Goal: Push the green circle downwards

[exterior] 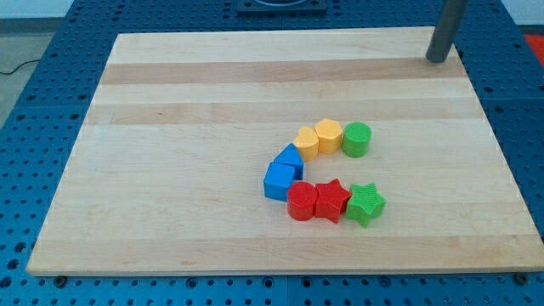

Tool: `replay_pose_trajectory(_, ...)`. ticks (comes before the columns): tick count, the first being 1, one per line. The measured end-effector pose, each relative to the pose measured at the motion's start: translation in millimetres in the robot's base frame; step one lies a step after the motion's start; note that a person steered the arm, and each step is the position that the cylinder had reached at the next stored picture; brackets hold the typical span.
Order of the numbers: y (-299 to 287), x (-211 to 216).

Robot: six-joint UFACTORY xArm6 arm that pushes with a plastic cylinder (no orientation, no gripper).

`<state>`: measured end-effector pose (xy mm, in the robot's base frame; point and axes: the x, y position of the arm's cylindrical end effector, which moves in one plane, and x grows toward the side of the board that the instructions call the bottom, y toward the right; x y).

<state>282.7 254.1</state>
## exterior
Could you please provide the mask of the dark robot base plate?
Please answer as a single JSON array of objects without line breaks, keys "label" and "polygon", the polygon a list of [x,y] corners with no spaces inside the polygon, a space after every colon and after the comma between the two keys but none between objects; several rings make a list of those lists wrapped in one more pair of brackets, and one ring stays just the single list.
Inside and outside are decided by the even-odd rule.
[{"label": "dark robot base plate", "polygon": [[323,13],[326,0],[235,0],[237,14]]}]

